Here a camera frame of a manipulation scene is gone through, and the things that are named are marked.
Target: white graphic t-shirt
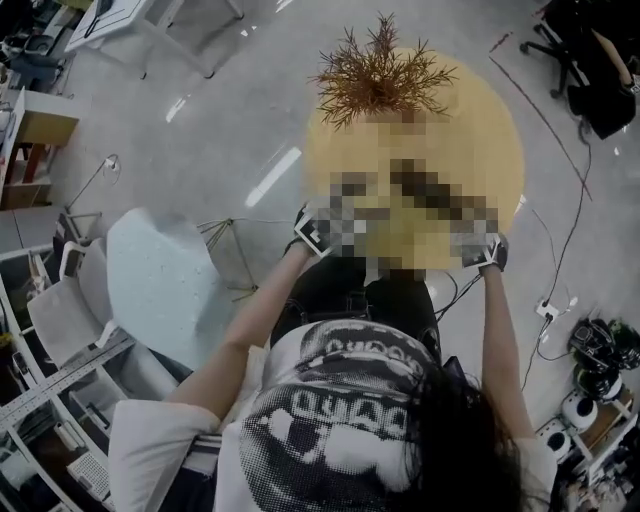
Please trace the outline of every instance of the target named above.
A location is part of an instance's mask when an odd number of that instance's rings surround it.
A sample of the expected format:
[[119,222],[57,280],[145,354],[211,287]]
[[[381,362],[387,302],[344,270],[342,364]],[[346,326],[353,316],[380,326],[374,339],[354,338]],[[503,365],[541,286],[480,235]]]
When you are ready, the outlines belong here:
[[[407,404],[430,363],[421,343],[373,322],[288,333],[267,358],[261,388],[224,429],[214,510],[384,510],[410,487]],[[219,425],[197,407],[120,402],[109,453],[118,511],[159,510],[194,438]],[[517,443],[525,483],[550,492],[551,451]]]

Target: gray floor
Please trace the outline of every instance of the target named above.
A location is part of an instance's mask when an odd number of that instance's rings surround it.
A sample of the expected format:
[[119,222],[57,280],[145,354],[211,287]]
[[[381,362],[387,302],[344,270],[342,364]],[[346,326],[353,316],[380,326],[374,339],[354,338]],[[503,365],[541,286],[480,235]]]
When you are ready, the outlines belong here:
[[[111,185],[98,176],[73,206],[75,212],[102,210],[106,225],[127,209],[143,205],[171,208],[195,222],[292,219],[304,199],[304,154],[264,195],[251,192],[283,156],[289,153],[293,159],[295,148],[304,149],[315,101],[308,77],[319,69],[319,52],[335,47],[344,25],[362,34],[375,26],[377,11],[393,11],[401,43],[429,39],[433,48],[466,62],[504,98],[519,129],[527,164],[526,204],[509,233],[511,258],[505,281],[524,375],[542,326],[534,308],[549,293],[554,273],[548,235],[532,208],[549,227],[559,258],[580,196],[573,166],[584,173],[588,160],[564,102],[549,96],[556,65],[544,56],[518,51],[521,41],[536,40],[531,27],[542,5],[531,0],[245,0],[245,19],[228,25],[214,39],[211,32],[227,23],[231,13],[221,5],[219,18],[212,19],[188,0],[172,33],[199,48],[212,64],[220,61],[217,75],[205,80],[183,61],[159,50],[149,52],[136,39],[118,41],[108,49],[130,60],[147,53],[149,76],[144,81],[78,55],[60,87],[65,95],[85,99],[90,111],[55,162],[54,200],[68,202],[100,162],[117,153],[120,180]],[[505,34],[510,36],[491,51]],[[562,146],[496,63],[540,109]],[[640,245],[635,237],[640,231],[640,146],[633,142],[639,135],[636,122],[606,142],[591,138],[588,188],[593,200],[585,199],[553,295],[561,310],[573,297],[578,303],[547,331],[541,348],[547,357],[564,353],[567,332],[594,309],[606,318],[623,314],[640,327],[635,302],[640,298]],[[247,207],[256,194],[262,197]],[[291,226],[242,221],[237,227],[259,281],[281,255]],[[222,251],[226,254],[219,258],[234,274],[230,279],[241,281],[232,247],[227,243]],[[463,284],[472,273],[454,276]],[[429,285],[436,307],[446,304],[453,293],[447,278],[432,273]],[[476,375],[483,310],[483,289],[477,285],[441,323],[444,352],[458,355],[465,370]],[[570,383],[570,358],[553,363],[534,359],[525,392],[535,425],[550,417]]]

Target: round yellow table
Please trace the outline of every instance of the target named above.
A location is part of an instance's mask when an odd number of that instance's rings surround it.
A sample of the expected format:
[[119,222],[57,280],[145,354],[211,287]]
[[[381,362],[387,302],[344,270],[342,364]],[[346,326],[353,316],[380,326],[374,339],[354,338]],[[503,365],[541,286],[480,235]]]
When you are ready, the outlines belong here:
[[362,116],[336,130],[316,110],[309,122],[309,195],[349,196],[369,219],[356,254],[392,268],[460,267],[464,240],[509,230],[524,186],[522,145],[506,105],[464,64],[437,54],[436,65],[456,68],[453,85],[433,91],[445,115]]

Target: black helmet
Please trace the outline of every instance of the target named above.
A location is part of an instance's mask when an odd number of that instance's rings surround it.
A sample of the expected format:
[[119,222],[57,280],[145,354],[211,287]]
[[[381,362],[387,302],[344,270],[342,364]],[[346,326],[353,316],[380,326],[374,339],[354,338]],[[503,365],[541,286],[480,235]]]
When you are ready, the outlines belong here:
[[596,373],[576,366],[573,381],[580,392],[597,402],[615,400],[622,389],[622,376],[616,369]]
[[611,331],[604,320],[580,320],[569,338],[569,350],[578,366],[590,372],[601,373],[614,365],[614,342]]
[[640,334],[621,320],[609,323],[614,342],[612,362],[619,370],[633,370],[640,366]]

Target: dried plant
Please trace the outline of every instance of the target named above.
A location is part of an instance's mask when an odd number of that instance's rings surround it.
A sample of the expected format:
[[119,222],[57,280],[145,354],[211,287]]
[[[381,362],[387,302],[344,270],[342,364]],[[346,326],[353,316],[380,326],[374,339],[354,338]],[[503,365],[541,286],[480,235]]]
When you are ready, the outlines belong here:
[[435,87],[455,79],[453,69],[437,68],[427,42],[418,40],[415,52],[399,59],[395,53],[397,29],[394,15],[380,14],[378,33],[369,30],[371,41],[358,45],[353,29],[345,28],[346,38],[335,52],[321,53],[326,69],[311,80],[320,87],[320,110],[324,122],[336,130],[350,125],[361,115],[387,112],[416,112],[426,109],[443,114],[446,108],[435,99]]

